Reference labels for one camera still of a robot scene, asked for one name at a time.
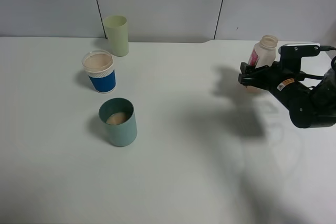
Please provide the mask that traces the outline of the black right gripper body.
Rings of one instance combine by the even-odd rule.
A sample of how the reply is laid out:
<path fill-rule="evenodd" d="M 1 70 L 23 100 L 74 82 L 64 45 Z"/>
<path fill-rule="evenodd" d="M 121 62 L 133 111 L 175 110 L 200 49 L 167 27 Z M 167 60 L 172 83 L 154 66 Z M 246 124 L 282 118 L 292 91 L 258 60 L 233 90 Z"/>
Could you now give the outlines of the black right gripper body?
<path fill-rule="evenodd" d="M 291 101 L 307 97 L 310 93 L 293 73 L 282 71 L 277 65 L 258 68 L 258 82 L 259 88 L 269 91 L 278 101 Z"/>

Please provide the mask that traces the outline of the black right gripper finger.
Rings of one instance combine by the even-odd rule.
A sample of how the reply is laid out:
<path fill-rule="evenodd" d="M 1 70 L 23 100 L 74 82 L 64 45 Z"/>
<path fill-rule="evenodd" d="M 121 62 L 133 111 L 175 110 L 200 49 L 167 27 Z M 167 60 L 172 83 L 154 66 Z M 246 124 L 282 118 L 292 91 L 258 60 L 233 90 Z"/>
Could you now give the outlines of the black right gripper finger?
<path fill-rule="evenodd" d="M 270 82 L 264 74 L 242 74 L 238 76 L 238 82 L 244 86 L 269 87 Z"/>
<path fill-rule="evenodd" d="M 271 69 L 271 66 L 268 66 L 268 65 L 256 68 L 256 66 L 249 65 L 246 62 L 242 62 L 240 64 L 241 73 L 260 73 L 260 72 L 267 72 L 270 69 Z"/>

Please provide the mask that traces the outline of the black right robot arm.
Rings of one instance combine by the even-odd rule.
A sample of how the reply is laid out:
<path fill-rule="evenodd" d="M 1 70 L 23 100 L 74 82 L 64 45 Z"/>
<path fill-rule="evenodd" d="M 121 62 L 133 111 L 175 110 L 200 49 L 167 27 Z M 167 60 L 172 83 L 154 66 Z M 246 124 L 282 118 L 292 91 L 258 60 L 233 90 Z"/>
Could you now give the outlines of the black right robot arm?
<path fill-rule="evenodd" d="M 307 74 L 300 67 L 298 59 L 275 61 L 259 68 L 242 62 L 238 82 L 272 94 L 298 128 L 335 125 L 335 60 L 324 76 Z"/>

